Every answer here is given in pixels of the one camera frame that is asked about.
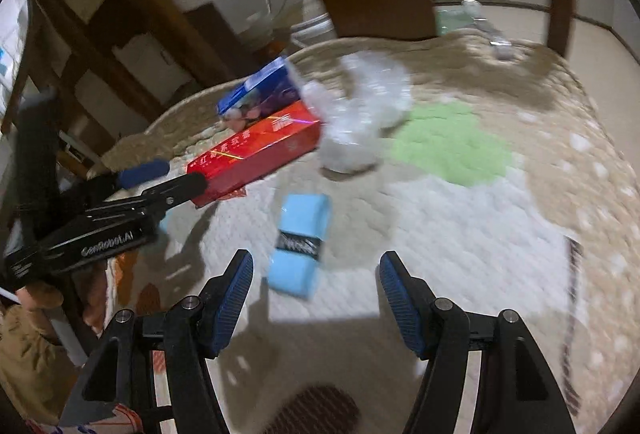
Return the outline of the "person left hand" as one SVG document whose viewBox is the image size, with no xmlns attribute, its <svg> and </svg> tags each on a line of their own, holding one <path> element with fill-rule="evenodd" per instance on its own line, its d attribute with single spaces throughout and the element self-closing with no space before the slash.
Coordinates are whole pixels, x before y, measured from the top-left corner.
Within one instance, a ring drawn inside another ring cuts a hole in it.
<svg viewBox="0 0 640 434">
<path fill-rule="evenodd" d="M 100 334 L 104 328 L 106 316 L 106 291 L 107 276 L 106 264 L 96 263 L 92 265 L 85 297 L 85 308 L 82 319 L 85 324 L 96 334 Z M 15 292 L 26 316 L 35 330 L 44 338 L 56 342 L 56 335 L 50 320 L 44 312 L 54 310 L 63 304 L 63 295 L 54 287 L 44 282 L 28 284 Z"/>
</svg>

